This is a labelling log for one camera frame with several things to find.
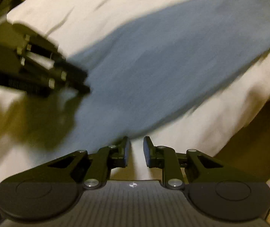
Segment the blue denim jeans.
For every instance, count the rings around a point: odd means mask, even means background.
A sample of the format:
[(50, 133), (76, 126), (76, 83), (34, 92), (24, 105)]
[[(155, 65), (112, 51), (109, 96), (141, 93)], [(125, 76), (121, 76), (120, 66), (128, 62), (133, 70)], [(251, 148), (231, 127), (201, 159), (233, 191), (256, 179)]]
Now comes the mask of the blue denim jeans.
[(95, 150), (198, 106), (270, 49), (270, 0), (190, 0), (144, 15), (72, 56), (85, 98), (61, 92), (41, 129), (47, 149)]

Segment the white bed sheet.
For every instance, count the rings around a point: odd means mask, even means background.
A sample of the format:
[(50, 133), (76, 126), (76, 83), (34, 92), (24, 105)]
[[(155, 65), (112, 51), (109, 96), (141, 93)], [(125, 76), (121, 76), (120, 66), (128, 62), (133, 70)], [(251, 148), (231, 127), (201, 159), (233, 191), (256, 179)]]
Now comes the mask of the white bed sheet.
[[(26, 0), (9, 15), (22, 21), (73, 54), (148, 12), (184, 0)], [(182, 152), (199, 149), (217, 154), (241, 128), (247, 126), (270, 100), (270, 53), (243, 76), (197, 109), (151, 133), (153, 141)], [(75, 142), (47, 150), (39, 134), (26, 124), (25, 97), (0, 89), (0, 182), (5, 178), (80, 148)]]

